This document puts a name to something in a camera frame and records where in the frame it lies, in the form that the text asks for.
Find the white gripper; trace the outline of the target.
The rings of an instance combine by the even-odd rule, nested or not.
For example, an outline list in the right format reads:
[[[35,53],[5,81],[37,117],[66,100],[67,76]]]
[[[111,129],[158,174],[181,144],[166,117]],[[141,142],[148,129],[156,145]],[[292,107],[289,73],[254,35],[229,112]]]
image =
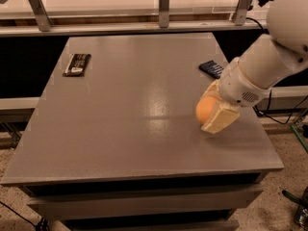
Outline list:
[[[252,107],[269,96],[271,78],[268,63],[235,58],[222,71],[220,79],[215,80],[202,94],[202,98],[211,96],[226,102],[219,101],[214,105],[201,130],[216,134],[231,125],[240,117],[239,106]]]

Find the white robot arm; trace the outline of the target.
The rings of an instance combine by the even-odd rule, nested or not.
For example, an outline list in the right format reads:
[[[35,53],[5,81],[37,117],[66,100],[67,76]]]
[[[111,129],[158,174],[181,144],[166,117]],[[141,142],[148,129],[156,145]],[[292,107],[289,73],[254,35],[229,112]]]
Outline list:
[[[215,134],[270,95],[281,80],[308,67],[308,0],[273,0],[268,31],[240,57],[222,67],[212,61],[199,66],[215,81],[202,94],[195,113],[201,130]]]

